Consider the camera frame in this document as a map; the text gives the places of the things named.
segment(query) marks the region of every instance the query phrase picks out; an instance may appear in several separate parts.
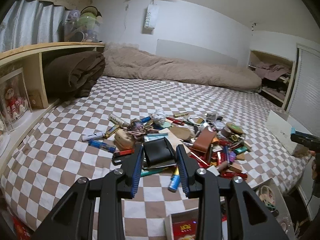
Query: hanging white bag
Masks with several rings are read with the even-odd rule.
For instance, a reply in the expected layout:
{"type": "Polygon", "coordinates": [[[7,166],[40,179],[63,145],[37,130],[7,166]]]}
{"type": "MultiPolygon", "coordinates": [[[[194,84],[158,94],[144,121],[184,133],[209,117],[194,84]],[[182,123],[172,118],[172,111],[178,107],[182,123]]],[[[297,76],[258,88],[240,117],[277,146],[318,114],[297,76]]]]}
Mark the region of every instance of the hanging white bag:
{"type": "Polygon", "coordinates": [[[148,5],[146,20],[144,21],[144,28],[148,30],[153,30],[156,27],[156,22],[158,18],[159,6],[154,4],[148,5]]]}

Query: checkered bedsheet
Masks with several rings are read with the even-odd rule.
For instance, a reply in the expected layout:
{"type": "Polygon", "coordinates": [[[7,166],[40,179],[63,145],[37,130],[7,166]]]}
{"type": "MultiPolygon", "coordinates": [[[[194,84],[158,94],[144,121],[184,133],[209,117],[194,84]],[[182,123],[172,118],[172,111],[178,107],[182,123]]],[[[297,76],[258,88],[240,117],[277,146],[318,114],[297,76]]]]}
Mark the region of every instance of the checkered bedsheet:
{"type": "MultiPolygon", "coordinates": [[[[57,201],[79,177],[103,177],[115,166],[111,153],[89,147],[83,134],[113,126],[108,114],[129,121],[163,109],[167,115],[217,111],[226,122],[240,125],[253,152],[239,161],[254,187],[273,178],[290,190],[300,178],[307,158],[290,156],[264,123],[278,107],[258,94],[170,81],[101,77],[88,98],[64,102],[48,113],[15,150],[1,177],[1,190],[17,216],[35,230],[57,201]]],[[[197,207],[182,188],[167,190],[170,173],[140,179],[133,200],[122,200],[126,239],[165,239],[163,218],[197,207]]],[[[97,235],[97,200],[93,236],[97,235]]]]}

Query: person's hand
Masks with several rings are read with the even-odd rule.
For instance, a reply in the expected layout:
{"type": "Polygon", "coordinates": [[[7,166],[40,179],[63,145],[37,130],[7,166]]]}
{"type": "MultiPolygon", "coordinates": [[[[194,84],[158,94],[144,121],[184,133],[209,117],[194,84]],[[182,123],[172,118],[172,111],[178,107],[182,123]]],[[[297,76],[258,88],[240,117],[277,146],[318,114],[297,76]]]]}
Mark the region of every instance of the person's hand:
{"type": "MultiPolygon", "coordinates": [[[[313,157],[316,156],[316,152],[310,151],[310,153],[311,153],[311,156],[313,156],[313,157]]],[[[316,171],[317,165],[316,165],[316,160],[315,159],[312,161],[311,168],[312,168],[312,179],[316,179],[317,176],[318,176],[318,173],[316,171]]]]}

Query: black leather pouch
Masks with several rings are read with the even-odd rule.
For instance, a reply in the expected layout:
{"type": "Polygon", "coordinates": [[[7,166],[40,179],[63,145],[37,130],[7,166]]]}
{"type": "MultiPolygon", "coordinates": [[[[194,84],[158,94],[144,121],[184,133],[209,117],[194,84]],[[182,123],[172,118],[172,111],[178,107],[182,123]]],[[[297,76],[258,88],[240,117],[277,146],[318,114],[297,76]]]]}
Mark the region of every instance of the black leather pouch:
{"type": "Polygon", "coordinates": [[[167,138],[148,141],[143,143],[147,167],[163,163],[168,160],[175,160],[175,152],[167,138]]]}

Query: silver screw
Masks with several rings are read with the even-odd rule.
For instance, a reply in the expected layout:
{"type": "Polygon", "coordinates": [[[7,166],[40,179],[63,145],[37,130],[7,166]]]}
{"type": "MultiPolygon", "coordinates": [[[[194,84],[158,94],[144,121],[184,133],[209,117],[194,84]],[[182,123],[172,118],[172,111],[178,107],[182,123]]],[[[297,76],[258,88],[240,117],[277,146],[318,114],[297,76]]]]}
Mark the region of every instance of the silver screw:
{"type": "Polygon", "coordinates": [[[235,176],[233,180],[235,181],[235,183],[241,183],[243,181],[242,178],[239,176],[235,176]]]}
{"type": "Polygon", "coordinates": [[[199,169],[197,169],[197,172],[200,175],[204,175],[204,174],[206,174],[207,171],[204,168],[199,168],[199,169]]]}
{"type": "Polygon", "coordinates": [[[81,177],[81,178],[79,178],[79,179],[77,180],[77,182],[80,183],[80,184],[84,184],[84,183],[87,182],[87,178],[86,178],[86,177],[81,177]]]}
{"type": "Polygon", "coordinates": [[[121,175],[123,173],[123,169],[121,169],[121,168],[115,169],[113,171],[113,173],[116,174],[116,175],[121,175]]]}

